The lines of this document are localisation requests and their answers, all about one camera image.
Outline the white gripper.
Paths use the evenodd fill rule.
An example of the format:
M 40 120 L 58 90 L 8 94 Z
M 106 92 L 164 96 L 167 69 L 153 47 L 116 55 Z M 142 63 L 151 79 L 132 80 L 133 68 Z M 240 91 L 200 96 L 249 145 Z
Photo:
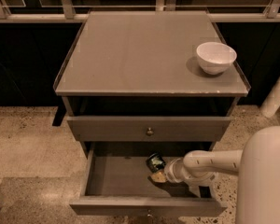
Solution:
M 178 158 L 165 165 L 164 171 L 159 170 L 150 177 L 155 183 L 181 183 L 186 179 L 187 170 L 184 167 L 183 159 Z

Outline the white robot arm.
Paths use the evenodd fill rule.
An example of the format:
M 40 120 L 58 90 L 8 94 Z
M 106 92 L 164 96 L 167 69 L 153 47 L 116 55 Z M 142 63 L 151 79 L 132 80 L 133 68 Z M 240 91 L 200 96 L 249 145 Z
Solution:
M 280 224 L 280 126 L 254 133 L 243 149 L 193 150 L 165 162 L 155 153 L 147 159 L 155 183 L 207 187 L 217 174 L 238 177 L 236 224 Z

